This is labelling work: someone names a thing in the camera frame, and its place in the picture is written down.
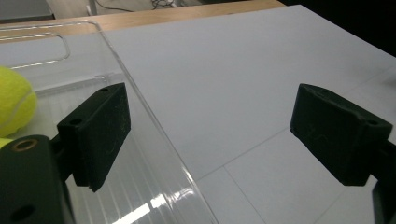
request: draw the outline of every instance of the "white surface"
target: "white surface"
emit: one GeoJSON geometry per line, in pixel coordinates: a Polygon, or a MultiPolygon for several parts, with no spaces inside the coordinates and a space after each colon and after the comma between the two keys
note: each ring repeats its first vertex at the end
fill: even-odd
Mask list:
{"type": "Polygon", "coordinates": [[[200,179],[197,184],[219,223],[240,224],[248,220],[249,224],[265,224],[224,168],[200,179]]]}
{"type": "Polygon", "coordinates": [[[300,6],[108,36],[220,223],[240,212],[227,194],[266,224],[343,223],[335,206],[349,190],[288,131],[297,88],[330,89],[394,123],[394,57],[300,6]]]}
{"type": "Polygon", "coordinates": [[[365,188],[351,187],[345,190],[316,224],[374,224],[371,177],[365,188]]]}
{"type": "Polygon", "coordinates": [[[307,224],[345,190],[289,130],[226,169],[266,224],[307,224]]]}

